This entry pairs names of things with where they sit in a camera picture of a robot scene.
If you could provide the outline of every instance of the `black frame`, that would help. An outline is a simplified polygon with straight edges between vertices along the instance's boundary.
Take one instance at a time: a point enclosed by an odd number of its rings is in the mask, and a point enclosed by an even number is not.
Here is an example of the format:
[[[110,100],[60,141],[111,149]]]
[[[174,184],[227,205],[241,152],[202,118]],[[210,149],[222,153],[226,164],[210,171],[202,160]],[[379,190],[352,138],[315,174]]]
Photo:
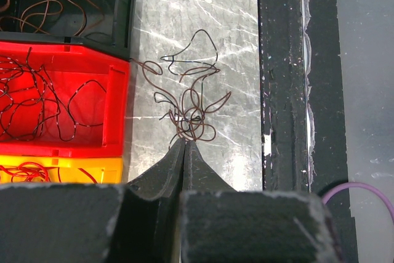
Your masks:
[[[263,142],[269,139],[264,135],[271,135],[271,154],[263,153],[263,186],[322,195],[348,181],[337,0],[308,2],[309,95],[302,4],[302,0],[258,0]],[[310,153],[315,173],[308,165],[308,104],[313,112],[315,146]],[[329,209],[347,260],[357,262],[349,192],[335,196]]]

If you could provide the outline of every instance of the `wire bundle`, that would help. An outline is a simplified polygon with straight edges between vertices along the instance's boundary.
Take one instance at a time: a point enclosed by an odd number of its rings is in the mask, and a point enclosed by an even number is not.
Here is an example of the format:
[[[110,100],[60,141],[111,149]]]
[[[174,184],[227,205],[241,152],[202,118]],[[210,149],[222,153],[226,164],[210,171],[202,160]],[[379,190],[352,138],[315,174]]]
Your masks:
[[[105,14],[103,12],[103,10],[97,6],[96,4],[94,4],[91,0],[86,0],[91,6],[93,6],[94,8],[96,8],[97,10],[100,11],[102,17],[100,20],[96,21],[95,23],[93,23],[90,26],[87,26],[87,16],[86,16],[86,11],[83,9],[83,7],[81,7],[79,4],[75,3],[72,0],[65,0],[66,2],[69,2],[70,4],[74,5],[75,7],[77,7],[81,12],[82,12],[82,16],[83,16],[83,20],[82,20],[82,24],[81,27],[79,28],[79,30],[73,35],[73,36],[80,36],[84,31],[89,30],[95,26],[97,26],[99,23],[102,23],[105,19]],[[56,10],[55,12],[49,12],[49,7],[51,4],[56,4],[58,6],[58,10]],[[39,6],[43,6],[45,5],[45,10],[44,12],[33,12],[28,14],[28,12],[32,9],[34,9],[35,7],[39,7]],[[1,12],[5,12],[10,8],[10,0],[7,0],[6,3],[3,6],[0,6],[0,13]],[[44,33],[44,34],[50,34],[46,31],[44,31],[42,29],[42,27],[44,26],[48,16],[56,16],[56,15],[60,15],[64,10],[63,4],[58,1],[58,0],[43,0],[43,1],[39,1],[35,4],[32,4],[31,6],[27,7],[21,14],[20,17],[15,17],[13,15],[5,15],[0,17],[0,24],[1,21],[5,18],[10,18],[12,20],[16,20],[19,22],[19,30],[20,32],[24,32],[24,28],[25,25],[32,27],[33,29],[35,29],[35,31],[33,33]],[[42,20],[40,25],[36,26],[34,24],[32,24],[29,19],[31,17],[34,16],[42,16]]]
[[[215,60],[213,63],[204,62],[204,59],[177,59],[178,55],[185,52],[191,46],[197,34],[205,34],[209,38],[215,50]],[[213,76],[221,71],[219,68],[216,67],[218,57],[218,51],[211,36],[206,30],[200,29],[194,33],[189,44],[180,52],[172,55],[165,55],[160,58],[161,60],[170,63],[167,69],[170,74],[180,77],[179,83],[182,82],[185,76],[196,77],[195,80],[192,82],[191,86],[182,92],[179,101],[169,91],[154,84],[147,76],[147,72],[156,76],[163,75],[163,69],[158,63],[153,61],[139,62],[135,59],[132,59],[132,62],[136,63],[142,68],[142,74],[146,81],[148,81],[150,85],[152,85],[155,89],[158,90],[153,95],[155,102],[169,104],[168,112],[164,114],[163,117],[160,118],[160,120],[168,116],[172,124],[175,126],[176,133],[170,141],[170,146],[172,141],[176,137],[194,141],[200,140],[204,142],[211,142],[216,138],[215,127],[211,124],[206,123],[207,115],[218,112],[231,97],[231,92],[227,92],[223,97],[216,100],[215,102],[210,104],[205,103],[206,98],[204,95],[204,82],[208,77]],[[183,73],[177,73],[174,71],[177,63],[189,63],[190,65],[197,64],[197,66],[193,66],[192,68],[189,68]],[[190,99],[191,106],[187,105],[188,99]],[[212,136],[204,136],[207,130],[212,131]]]
[[[6,167],[0,165],[0,172],[4,172],[7,175],[11,176],[11,182],[53,182],[51,180],[49,171],[56,169],[57,170],[57,179],[59,183],[62,183],[62,179],[60,177],[60,168],[49,167],[46,168],[39,163],[34,162],[26,162],[22,163],[17,167]],[[89,174],[84,169],[79,169],[83,174],[85,174],[93,183],[97,183],[94,177]]]
[[[54,120],[61,141],[72,141],[77,132],[77,126],[96,127],[98,124],[84,124],[77,121],[71,110],[71,103],[80,90],[89,84],[97,84],[104,93],[106,89],[96,80],[88,80],[80,85],[70,96],[67,103],[60,100],[45,65],[39,68],[29,63],[31,48],[26,60],[20,62],[5,55],[0,55],[0,142],[19,140],[32,141],[44,133],[44,125]],[[31,122],[31,117],[37,114],[35,126],[28,132],[21,133],[20,126]],[[72,135],[65,137],[60,127],[60,116],[66,117],[73,125]]]

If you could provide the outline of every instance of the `plastic storage bin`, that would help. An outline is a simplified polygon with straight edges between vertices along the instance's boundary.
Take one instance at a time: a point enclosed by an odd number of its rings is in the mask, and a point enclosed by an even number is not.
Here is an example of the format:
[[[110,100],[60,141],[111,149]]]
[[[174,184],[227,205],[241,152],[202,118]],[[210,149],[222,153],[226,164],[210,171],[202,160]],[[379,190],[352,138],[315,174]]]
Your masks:
[[[82,11],[67,0],[58,0],[63,5],[61,14],[47,16],[41,29],[50,34],[32,33],[35,29],[28,25],[25,25],[23,28],[23,32],[26,33],[21,33],[20,22],[5,17],[21,18],[25,9],[40,1],[45,3],[32,8],[28,13],[41,13],[41,15],[33,15],[27,20],[36,26],[39,26],[42,22],[42,13],[46,9],[46,0],[11,0],[9,8],[0,12],[0,27],[3,30],[0,31],[0,40],[83,44],[124,60],[130,58],[135,0],[91,0],[102,12],[86,0],[72,0],[86,12],[87,25],[80,36],[74,36],[74,34],[81,27],[83,21]],[[7,4],[7,0],[0,0],[0,8],[3,4]],[[60,10],[60,6],[55,2],[51,2],[48,12],[53,13],[57,10]],[[93,28],[89,28],[102,18],[102,22]]]
[[[38,171],[40,169],[38,166],[44,167],[49,181],[56,183],[117,184],[121,181],[123,170],[122,158],[84,159],[0,155],[0,184],[24,182],[26,174],[18,169],[21,164],[29,170]],[[9,173],[18,174],[20,177],[12,177]],[[36,177],[31,181],[42,182],[44,179]]]
[[[58,119],[49,118],[56,114],[58,106],[46,101],[44,110],[48,120],[40,125],[42,134],[34,138],[23,136],[31,133],[43,119],[40,117],[43,106],[36,104],[32,107],[28,101],[41,96],[33,88],[31,73],[21,75],[20,72],[7,71],[6,67],[15,68],[15,65],[4,61],[12,58],[26,63],[28,52],[28,63],[33,72],[45,65],[58,98],[65,105],[69,104],[69,111],[76,121],[88,127],[77,125],[74,129],[74,122],[64,105]],[[0,69],[0,154],[74,158],[122,155],[129,62],[83,46],[0,42]],[[5,79],[10,77],[13,80],[5,87]],[[36,84],[43,89],[39,79]],[[44,98],[54,100],[48,88]],[[76,96],[68,103],[73,94]],[[12,107],[8,107],[10,97]],[[27,103],[18,107],[20,102]]]

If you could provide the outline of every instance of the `peeling paint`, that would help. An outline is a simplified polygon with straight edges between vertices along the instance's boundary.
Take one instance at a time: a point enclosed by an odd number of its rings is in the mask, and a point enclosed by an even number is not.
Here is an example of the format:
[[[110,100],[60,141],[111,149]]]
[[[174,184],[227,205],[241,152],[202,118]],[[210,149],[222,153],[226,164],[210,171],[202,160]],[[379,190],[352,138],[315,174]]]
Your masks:
[[[302,44],[304,53],[304,70],[305,70],[305,102],[307,103],[307,150],[308,150],[308,183],[309,191],[311,190],[311,185],[313,183],[313,177],[316,174],[315,166],[313,164],[312,153],[315,148],[315,122],[313,119],[312,108],[309,104],[309,96],[311,92],[311,87],[309,85],[308,75],[311,71],[311,54],[312,46],[310,44],[310,39],[307,34],[308,24],[311,18],[309,11],[309,0],[301,0],[302,9]]]

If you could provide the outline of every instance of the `black bin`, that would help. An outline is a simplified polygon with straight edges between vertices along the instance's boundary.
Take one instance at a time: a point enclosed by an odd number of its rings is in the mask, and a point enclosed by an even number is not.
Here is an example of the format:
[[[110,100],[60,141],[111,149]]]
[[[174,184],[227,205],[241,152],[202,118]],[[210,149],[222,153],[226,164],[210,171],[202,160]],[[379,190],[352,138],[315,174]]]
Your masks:
[[[131,36],[135,9],[135,0],[56,0],[49,3],[47,17],[41,30],[23,25],[16,18],[25,18],[35,27],[40,27],[47,0],[0,0],[0,41],[77,44],[90,47],[100,52],[119,57],[130,58]],[[34,4],[28,12],[24,11]],[[83,11],[71,2],[82,7]]]

